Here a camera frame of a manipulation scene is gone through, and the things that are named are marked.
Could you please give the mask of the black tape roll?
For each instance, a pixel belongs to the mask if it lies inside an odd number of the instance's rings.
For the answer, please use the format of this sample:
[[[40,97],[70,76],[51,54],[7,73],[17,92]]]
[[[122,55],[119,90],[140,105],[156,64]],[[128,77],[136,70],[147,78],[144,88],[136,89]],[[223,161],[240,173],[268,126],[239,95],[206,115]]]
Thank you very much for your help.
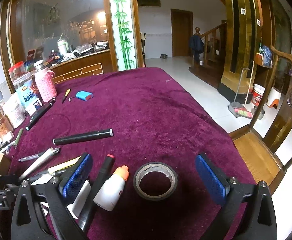
[[[139,196],[146,200],[159,201],[170,197],[176,190],[177,173],[167,164],[150,162],[139,167],[133,184]]]

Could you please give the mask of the yellow utility knife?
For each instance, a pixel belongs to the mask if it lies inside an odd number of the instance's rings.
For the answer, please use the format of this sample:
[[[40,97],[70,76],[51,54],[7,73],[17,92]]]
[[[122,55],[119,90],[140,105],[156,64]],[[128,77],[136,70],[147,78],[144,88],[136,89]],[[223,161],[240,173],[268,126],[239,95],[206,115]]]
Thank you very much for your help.
[[[55,165],[53,167],[48,168],[47,170],[44,170],[42,172],[39,172],[35,176],[43,176],[45,174],[54,174],[55,172],[57,172],[59,170],[63,170],[65,168],[68,168],[68,167],[74,165],[79,159],[80,159],[80,157],[77,157],[77,158],[71,159],[69,161],[66,161],[64,163]]]

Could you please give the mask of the black marker red cap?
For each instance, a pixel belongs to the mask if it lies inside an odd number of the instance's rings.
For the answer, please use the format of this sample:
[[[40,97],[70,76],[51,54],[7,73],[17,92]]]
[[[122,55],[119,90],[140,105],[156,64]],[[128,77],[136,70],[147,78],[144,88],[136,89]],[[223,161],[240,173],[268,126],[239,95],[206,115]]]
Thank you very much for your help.
[[[97,195],[105,181],[110,177],[114,163],[115,157],[111,154],[108,154],[105,157],[102,167],[100,168],[96,180],[91,187],[89,195],[87,196],[86,202],[78,217],[78,226],[84,233],[88,233],[97,210],[97,205],[93,201],[94,197]]]

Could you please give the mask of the silver grey pen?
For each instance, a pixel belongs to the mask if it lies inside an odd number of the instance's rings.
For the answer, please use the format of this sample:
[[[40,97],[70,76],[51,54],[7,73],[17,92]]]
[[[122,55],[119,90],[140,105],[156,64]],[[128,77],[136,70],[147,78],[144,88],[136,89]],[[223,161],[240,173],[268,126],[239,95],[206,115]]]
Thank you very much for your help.
[[[61,148],[49,148],[36,161],[34,161],[26,171],[19,177],[18,181],[24,180],[31,172],[49,161],[53,156],[60,152]]]

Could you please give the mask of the white bottle orange cap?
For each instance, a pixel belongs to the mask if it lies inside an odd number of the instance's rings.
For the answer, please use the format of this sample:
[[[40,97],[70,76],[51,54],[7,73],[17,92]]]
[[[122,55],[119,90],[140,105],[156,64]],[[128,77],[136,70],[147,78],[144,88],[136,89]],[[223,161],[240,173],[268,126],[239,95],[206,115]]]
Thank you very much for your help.
[[[116,206],[129,177],[129,168],[126,165],[118,167],[113,175],[105,181],[93,201],[106,211],[112,211]]]

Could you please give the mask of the white power adapter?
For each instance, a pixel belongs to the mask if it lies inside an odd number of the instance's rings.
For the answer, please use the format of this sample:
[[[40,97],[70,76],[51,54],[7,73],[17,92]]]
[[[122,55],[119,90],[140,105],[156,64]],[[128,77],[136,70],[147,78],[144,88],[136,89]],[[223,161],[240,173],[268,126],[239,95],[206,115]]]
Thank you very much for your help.
[[[90,190],[91,190],[90,183],[88,180],[86,180],[79,194],[77,195],[74,203],[67,205],[67,209],[74,219],[78,219],[85,205],[86,199],[90,193]]]

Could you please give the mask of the clear gel pen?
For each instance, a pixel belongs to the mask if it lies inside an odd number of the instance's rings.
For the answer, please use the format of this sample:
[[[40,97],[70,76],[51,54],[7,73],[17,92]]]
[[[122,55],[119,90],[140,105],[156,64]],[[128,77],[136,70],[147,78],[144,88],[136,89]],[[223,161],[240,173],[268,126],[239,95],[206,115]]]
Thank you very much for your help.
[[[27,157],[22,157],[22,158],[18,159],[18,161],[20,163],[22,163],[22,162],[25,162],[25,161],[36,160],[40,156],[42,156],[43,154],[44,154],[44,152],[40,152],[40,153],[33,154],[33,155],[30,155],[30,156],[27,156]]]

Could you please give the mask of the black marker white band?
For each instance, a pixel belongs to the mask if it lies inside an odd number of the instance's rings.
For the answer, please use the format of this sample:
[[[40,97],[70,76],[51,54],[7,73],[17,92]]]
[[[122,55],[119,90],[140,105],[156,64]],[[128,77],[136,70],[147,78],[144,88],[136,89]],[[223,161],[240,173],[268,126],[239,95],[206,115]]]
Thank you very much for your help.
[[[87,133],[70,135],[68,137],[54,138],[53,144],[58,145],[67,145],[67,144],[76,144],[80,142],[94,141],[99,139],[105,139],[113,137],[113,129],[106,129],[101,131],[92,131]]]

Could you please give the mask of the long black marker teal end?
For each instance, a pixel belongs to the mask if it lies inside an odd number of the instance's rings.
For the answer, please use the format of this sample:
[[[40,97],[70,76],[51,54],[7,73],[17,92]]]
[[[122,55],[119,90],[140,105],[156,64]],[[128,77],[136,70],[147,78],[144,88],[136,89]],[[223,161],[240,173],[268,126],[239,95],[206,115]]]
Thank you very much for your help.
[[[30,121],[28,125],[25,127],[27,131],[30,131],[30,129],[38,122],[38,120],[47,113],[53,107],[53,104],[56,102],[56,98],[52,98],[49,102],[47,102],[44,106],[42,106],[39,110],[37,110],[30,118]]]

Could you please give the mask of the green marker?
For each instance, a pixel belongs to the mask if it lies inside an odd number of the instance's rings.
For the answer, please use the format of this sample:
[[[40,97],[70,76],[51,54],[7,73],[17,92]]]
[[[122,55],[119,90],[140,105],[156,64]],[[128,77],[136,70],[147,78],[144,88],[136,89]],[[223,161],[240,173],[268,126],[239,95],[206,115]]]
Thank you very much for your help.
[[[18,134],[17,134],[16,140],[15,140],[14,143],[13,143],[14,148],[17,147],[17,145],[18,145],[18,143],[19,143],[19,141],[20,141],[20,139],[21,139],[21,136],[22,136],[23,132],[24,132],[24,129],[21,128],[21,129],[19,130]]]

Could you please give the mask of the dustpan with broom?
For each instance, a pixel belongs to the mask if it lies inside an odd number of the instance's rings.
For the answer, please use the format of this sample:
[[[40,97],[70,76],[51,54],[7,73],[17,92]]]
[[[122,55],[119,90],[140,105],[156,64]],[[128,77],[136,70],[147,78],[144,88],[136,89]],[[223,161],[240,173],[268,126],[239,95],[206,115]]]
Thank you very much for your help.
[[[248,96],[249,96],[249,92],[250,92],[250,88],[251,88],[251,82],[252,82],[252,79],[253,79],[254,64],[255,64],[255,62],[253,61],[251,69],[248,68],[248,67],[242,68],[241,75],[240,75],[240,78],[239,78],[239,83],[238,83],[238,86],[237,86],[237,91],[236,91],[236,94],[235,94],[235,98],[234,98],[233,102],[230,103],[229,106],[228,106],[229,111],[233,114],[233,116],[235,118],[239,118],[239,117],[244,117],[244,118],[248,118],[248,119],[252,119],[253,118],[253,113],[248,111],[245,108],[245,106],[246,106],[247,101],[248,101]],[[245,100],[244,100],[244,104],[242,105],[241,103],[237,102],[237,95],[238,95],[238,92],[239,92],[239,87],[241,85],[243,74],[244,74],[245,70],[247,72],[249,70],[251,70],[251,74],[250,74],[249,86],[248,86],[248,90],[247,90],[246,97],[245,97]]]

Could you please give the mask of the yellow black small screwdriver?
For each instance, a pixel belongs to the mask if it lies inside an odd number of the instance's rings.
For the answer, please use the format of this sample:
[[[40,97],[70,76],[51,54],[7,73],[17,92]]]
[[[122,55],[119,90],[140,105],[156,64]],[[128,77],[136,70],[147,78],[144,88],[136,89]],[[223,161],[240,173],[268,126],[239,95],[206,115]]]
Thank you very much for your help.
[[[67,96],[69,95],[70,92],[71,92],[70,88],[66,90],[66,92],[65,92],[65,94],[63,96],[63,99],[62,99],[62,103],[64,103],[66,101],[66,98],[67,98]]]

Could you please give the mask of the maroon velvet tablecloth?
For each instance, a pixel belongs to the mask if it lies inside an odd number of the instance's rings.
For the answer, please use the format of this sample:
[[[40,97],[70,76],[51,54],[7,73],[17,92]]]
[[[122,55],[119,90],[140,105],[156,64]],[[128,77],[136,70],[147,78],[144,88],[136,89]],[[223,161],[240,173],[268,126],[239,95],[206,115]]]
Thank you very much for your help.
[[[226,175],[254,183],[228,133],[160,68],[82,77],[59,83],[56,90],[53,107],[10,151],[9,172],[21,175],[28,164],[18,159],[47,150],[54,138],[112,128],[113,137],[64,145],[47,163],[51,167],[87,152],[93,157],[90,179],[108,154],[115,156],[115,167],[128,166],[122,196],[113,211],[96,211],[90,239],[199,239],[219,211],[195,169],[201,152]],[[77,99],[81,90],[93,97]],[[133,176],[157,161],[177,173],[177,188],[165,200],[148,201],[135,191]]]

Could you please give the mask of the white plastic tub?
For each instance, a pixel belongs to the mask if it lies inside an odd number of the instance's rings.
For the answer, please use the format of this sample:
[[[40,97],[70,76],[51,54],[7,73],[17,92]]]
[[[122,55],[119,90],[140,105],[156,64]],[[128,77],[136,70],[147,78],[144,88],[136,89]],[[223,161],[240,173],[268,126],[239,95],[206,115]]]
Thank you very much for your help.
[[[26,119],[24,108],[17,93],[13,93],[7,102],[3,104],[3,111],[14,129],[21,126]]]

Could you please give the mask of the pink knitted bottle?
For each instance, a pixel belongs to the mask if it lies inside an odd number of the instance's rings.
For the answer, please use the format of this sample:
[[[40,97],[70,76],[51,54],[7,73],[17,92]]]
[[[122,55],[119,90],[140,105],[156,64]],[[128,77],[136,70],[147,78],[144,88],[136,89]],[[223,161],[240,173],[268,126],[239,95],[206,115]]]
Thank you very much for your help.
[[[35,72],[35,83],[39,90],[40,96],[44,102],[49,102],[57,96],[57,91],[53,82],[55,73],[47,67],[39,65]]]

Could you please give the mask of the blue snack bag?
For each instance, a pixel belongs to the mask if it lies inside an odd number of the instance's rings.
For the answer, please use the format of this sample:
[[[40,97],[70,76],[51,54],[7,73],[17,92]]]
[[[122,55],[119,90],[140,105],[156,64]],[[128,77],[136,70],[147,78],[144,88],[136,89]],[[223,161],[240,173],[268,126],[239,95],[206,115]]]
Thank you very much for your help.
[[[19,85],[16,92],[22,106],[30,116],[34,115],[35,112],[42,107],[39,92],[32,79],[23,82],[22,85]]]

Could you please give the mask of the red white bucket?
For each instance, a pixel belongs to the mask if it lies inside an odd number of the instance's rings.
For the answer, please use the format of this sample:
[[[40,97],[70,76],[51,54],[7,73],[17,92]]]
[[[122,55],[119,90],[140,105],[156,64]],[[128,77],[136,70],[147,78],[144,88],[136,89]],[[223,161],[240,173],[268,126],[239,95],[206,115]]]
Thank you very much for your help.
[[[254,104],[255,106],[258,106],[260,104],[264,91],[265,88],[263,86],[254,84],[253,97],[251,99],[251,103]]]

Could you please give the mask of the wooden chair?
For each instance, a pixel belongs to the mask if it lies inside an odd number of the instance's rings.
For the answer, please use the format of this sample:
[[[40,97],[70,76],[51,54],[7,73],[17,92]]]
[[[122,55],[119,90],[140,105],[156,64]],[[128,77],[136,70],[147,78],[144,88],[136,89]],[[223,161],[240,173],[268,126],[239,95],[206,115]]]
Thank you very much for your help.
[[[286,137],[292,130],[292,77],[290,78],[289,89],[283,100],[279,111],[267,131],[265,137],[261,137],[254,129],[254,125],[263,109],[264,104],[275,81],[277,64],[279,59],[285,59],[292,65],[292,54],[284,53],[270,46],[273,54],[273,66],[271,77],[268,82],[260,104],[254,113],[251,122],[235,131],[229,133],[237,149],[245,161],[254,180],[265,181],[273,194],[279,187],[288,168],[292,165],[292,157],[286,164],[283,164],[276,151],[282,145]]]

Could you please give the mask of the wooden cabinet counter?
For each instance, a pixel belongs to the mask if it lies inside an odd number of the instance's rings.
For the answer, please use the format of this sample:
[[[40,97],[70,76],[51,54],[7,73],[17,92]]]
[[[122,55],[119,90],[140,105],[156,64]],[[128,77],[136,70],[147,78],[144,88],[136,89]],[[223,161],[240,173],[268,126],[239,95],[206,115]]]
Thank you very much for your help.
[[[110,51],[103,50],[57,64],[50,70],[55,73],[53,83],[58,84],[79,77],[115,72],[117,68],[112,64]]]

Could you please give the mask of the clear jar red lid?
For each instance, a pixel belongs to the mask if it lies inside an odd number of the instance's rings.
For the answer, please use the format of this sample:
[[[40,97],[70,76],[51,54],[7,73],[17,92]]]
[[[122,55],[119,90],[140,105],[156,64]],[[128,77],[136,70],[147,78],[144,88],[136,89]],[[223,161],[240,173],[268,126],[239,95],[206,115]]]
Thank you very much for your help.
[[[26,70],[23,61],[19,61],[11,68],[9,68],[8,71],[11,82],[13,83],[15,89],[22,87],[26,81],[31,79],[31,73]]]

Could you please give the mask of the brown wooden door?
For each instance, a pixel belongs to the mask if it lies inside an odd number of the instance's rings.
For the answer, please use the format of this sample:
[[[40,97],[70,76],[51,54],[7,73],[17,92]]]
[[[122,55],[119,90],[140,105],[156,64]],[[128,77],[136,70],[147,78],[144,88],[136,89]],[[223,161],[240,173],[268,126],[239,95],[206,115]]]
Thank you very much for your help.
[[[173,57],[192,55],[189,41],[193,35],[193,12],[171,9],[170,14]]]

